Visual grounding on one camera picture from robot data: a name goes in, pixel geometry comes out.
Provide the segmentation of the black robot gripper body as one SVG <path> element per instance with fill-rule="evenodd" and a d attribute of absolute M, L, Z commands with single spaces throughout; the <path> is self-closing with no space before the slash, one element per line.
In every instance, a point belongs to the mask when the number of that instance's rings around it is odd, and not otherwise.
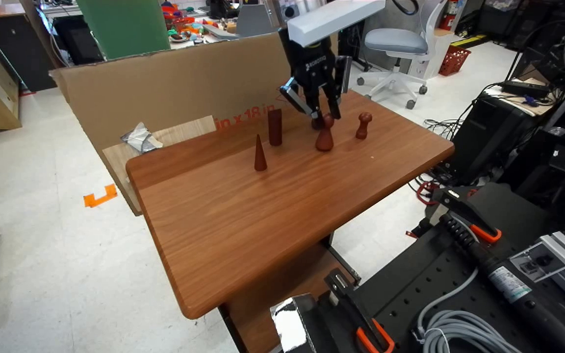
<path fill-rule="evenodd" d="M 336 54 L 330 39 L 319 39 L 317 43 L 303 46 L 301 43 L 281 37 L 283 48 L 291 66 L 291 78 L 287 88 L 307 92 L 315 88 L 332 88 L 336 95 L 348 90 L 350 54 Z"/>

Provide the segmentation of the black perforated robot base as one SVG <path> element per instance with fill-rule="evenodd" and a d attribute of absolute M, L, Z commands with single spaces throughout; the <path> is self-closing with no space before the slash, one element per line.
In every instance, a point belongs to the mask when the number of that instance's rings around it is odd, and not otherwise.
<path fill-rule="evenodd" d="M 565 353 L 565 294 L 529 280 L 511 256 L 546 229 L 546 211 L 505 184 L 472 195 L 474 207 L 503 231 L 495 245 L 478 245 L 444 221 L 427 229 L 405 252 L 352 290 L 352 301 L 395 339 L 395 353 L 425 353 L 440 311 L 468 311 L 493 325 L 501 353 Z"/>

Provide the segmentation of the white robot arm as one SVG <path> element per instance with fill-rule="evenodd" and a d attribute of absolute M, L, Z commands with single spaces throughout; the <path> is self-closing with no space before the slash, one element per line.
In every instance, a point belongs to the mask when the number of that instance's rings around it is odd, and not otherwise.
<path fill-rule="evenodd" d="M 340 117 L 340 97 L 348 90 L 352 56 L 332 50 L 330 37 L 376 15 L 385 0 L 332 0 L 311 7 L 307 0 L 285 0 L 279 31 L 291 76 L 281 93 L 315 129 Z"/>

